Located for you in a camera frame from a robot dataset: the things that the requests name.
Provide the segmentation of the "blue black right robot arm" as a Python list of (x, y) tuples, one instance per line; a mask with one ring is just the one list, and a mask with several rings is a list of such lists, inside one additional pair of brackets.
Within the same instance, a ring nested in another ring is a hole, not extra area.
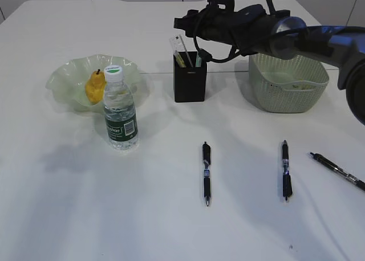
[(337, 67), (337, 86), (346, 92), (353, 115), (364, 122), (364, 28), (307, 26), (288, 10), (267, 14), (262, 5), (240, 11), (207, 6), (174, 19), (174, 28), (192, 38), (206, 62), (265, 54), (282, 60), (297, 55)]

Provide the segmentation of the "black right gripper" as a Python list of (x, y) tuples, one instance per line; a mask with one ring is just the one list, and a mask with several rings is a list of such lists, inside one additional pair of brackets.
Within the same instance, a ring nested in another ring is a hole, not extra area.
[(221, 35), (215, 22), (221, 14), (219, 9), (188, 10), (185, 16), (174, 18), (173, 27), (183, 30), (188, 38), (195, 35), (203, 40), (220, 42)]

